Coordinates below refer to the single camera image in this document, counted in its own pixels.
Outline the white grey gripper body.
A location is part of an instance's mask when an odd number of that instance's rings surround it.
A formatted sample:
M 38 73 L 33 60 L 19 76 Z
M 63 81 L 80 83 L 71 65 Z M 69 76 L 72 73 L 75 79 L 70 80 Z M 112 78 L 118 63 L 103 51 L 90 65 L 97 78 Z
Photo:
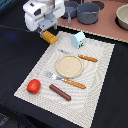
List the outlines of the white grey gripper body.
M 64 0 L 29 0 L 23 5 L 25 23 L 30 31 L 57 28 L 58 19 L 65 13 Z

